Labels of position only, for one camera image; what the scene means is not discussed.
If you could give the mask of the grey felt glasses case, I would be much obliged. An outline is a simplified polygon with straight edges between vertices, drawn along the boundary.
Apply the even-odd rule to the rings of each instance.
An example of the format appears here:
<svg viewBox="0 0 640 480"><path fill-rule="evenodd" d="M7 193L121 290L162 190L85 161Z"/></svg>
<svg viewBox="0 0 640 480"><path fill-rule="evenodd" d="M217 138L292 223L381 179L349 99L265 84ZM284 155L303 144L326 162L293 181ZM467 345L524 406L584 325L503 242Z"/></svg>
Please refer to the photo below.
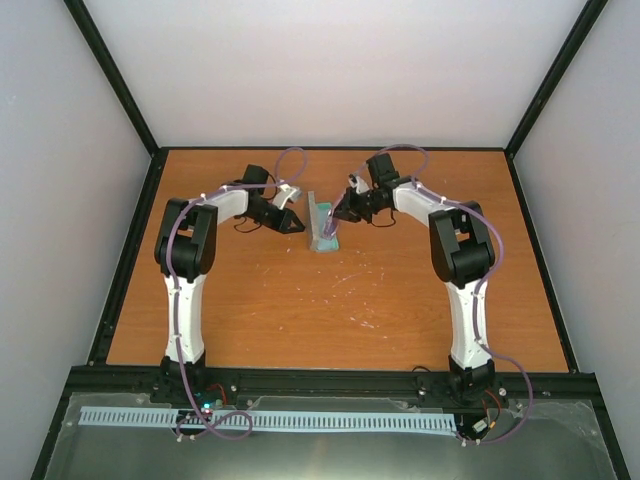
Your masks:
<svg viewBox="0 0 640 480"><path fill-rule="evenodd" d="M317 250L317 243L322 238L322 229L327 217L327 210L332 207L330 202L317 202L314 191L307 193L307 232L309 234L309 249L314 253L322 253Z"/></svg>

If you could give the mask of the pink sunglasses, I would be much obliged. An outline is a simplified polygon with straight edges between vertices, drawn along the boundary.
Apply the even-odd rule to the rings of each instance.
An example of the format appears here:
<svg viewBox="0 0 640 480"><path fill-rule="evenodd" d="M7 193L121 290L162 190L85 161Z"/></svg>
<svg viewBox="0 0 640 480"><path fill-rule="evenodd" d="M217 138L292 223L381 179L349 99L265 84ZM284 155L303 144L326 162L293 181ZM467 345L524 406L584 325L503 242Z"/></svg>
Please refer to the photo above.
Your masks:
<svg viewBox="0 0 640 480"><path fill-rule="evenodd" d="M337 233L339 220L335 218L334 208L330 207L327 210L327 217L322 229L322 238L325 240L332 240Z"/></svg>

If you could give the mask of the light blue cleaning cloth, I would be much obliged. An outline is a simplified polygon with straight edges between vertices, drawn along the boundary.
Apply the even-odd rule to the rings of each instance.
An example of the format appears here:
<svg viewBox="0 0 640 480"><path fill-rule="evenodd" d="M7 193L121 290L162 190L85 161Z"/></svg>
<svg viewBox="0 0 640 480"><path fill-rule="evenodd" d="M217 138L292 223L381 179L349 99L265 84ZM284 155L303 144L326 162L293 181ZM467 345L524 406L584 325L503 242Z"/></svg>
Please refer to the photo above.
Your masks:
<svg viewBox="0 0 640 480"><path fill-rule="evenodd" d="M320 238L317 243L317 250L319 252L335 252L339 249L339 242L336 237L331 239Z"/></svg>

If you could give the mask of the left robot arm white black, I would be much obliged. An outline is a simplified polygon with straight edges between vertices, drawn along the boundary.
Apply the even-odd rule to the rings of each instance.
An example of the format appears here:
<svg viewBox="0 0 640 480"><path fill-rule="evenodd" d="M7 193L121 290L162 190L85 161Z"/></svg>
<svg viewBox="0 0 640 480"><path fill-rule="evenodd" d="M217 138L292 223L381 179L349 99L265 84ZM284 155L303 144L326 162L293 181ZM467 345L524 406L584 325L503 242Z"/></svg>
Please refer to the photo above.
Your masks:
<svg viewBox="0 0 640 480"><path fill-rule="evenodd" d="M167 202L154 249L168 295L168 340L160 368L184 401L197 402L208 390L202 298L218 226L245 218L281 234L302 233L304 224L288 207L300 196L299 187L250 164L240 180L214 192Z"/></svg>

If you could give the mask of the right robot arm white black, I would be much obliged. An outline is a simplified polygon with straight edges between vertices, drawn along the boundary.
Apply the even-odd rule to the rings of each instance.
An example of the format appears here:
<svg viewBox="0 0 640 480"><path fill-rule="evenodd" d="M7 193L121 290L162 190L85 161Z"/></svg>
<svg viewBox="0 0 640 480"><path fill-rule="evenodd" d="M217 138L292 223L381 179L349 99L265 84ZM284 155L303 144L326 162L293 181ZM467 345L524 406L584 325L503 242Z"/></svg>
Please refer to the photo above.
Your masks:
<svg viewBox="0 0 640 480"><path fill-rule="evenodd" d="M428 228L431 262L447 290L452 318L449 383L462 402L490 387L495 362L486 328L486 291L492 269L502 261L492 240L500 236L474 201L457 202L437 194L411 176L401 176L391 155L379 153L356 171L349 186L331 208L323 235L335 235L338 221L373 222L383 210L411 216Z"/></svg>

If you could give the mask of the metal front plate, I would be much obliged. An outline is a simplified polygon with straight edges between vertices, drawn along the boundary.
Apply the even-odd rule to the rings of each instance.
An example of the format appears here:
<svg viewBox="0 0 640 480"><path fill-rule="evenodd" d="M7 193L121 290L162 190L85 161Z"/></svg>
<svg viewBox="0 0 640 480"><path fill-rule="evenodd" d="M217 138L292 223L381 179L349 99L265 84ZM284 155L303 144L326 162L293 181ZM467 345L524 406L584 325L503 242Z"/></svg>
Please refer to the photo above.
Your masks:
<svg viewBox="0 0 640 480"><path fill-rule="evenodd" d="M219 404L202 430L80 426L80 409L142 407L145 395L79 394L69 401L45 479L612 479L616 473L587 401L520 401L469 423L389 399L262 397L244 415ZM443 413L453 436L411 433L255 432L256 411Z"/></svg>

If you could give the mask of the black frame post left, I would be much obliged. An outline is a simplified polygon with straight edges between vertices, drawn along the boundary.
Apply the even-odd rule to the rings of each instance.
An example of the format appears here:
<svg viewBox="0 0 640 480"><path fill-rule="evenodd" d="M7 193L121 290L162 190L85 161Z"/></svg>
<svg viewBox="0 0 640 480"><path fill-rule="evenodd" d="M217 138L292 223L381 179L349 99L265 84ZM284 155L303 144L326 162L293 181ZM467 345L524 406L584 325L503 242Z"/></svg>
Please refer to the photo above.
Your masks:
<svg viewBox="0 0 640 480"><path fill-rule="evenodd" d="M63 3L122 106L144 149L153 158L160 150L160 147L86 3L82 0L64 0Z"/></svg>

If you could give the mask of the black frame post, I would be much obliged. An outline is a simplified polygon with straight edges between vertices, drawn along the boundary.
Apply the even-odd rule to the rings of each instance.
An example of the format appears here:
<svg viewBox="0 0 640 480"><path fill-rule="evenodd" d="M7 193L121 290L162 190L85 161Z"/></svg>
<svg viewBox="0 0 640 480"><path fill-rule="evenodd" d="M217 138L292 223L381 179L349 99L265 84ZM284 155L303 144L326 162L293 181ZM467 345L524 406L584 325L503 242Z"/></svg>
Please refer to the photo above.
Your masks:
<svg viewBox="0 0 640 480"><path fill-rule="evenodd" d="M144 149L153 158L160 150L160 147L86 3L82 0L64 0L63 3L122 106Z"/></svg>
<svg viewBox="0 0 640 480"><path fill-rule="evenodd" d="M524 145L607 4L607 0L585 2L504 149L507 161L513 161Z"/></svg>

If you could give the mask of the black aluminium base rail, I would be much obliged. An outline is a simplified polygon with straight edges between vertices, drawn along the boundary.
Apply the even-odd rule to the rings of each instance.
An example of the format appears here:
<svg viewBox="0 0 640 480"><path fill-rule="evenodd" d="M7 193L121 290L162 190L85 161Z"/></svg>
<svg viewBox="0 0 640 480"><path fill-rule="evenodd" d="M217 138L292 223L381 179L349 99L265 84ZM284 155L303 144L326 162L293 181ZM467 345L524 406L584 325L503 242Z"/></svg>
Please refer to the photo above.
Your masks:
<svg viewBox="0 0 640 480"><path fill-rule="evenodd" d="M461 394L446 372L287 370L207 368L203 378L190 382L194 397L222 398L244 408L262 396L390 398L411 406L458 408L471 406L484 387ZM183 381L157 367L80 366L71 369L63 395L74 393L143 393L155 403L183 405Z"/></svg>

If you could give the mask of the black frame post right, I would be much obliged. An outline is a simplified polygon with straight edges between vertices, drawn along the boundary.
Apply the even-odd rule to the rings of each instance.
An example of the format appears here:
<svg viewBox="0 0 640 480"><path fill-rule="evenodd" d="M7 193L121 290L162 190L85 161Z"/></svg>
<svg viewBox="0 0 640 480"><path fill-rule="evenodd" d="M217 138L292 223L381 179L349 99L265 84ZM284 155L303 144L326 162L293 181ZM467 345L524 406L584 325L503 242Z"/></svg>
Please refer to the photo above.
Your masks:
<svg viewBox="0 0 640 480"><path fill-rule="evenodd" d="M507 161L513 161L524 145L607 4L607 0L585 2L504 149Z"/></svg>

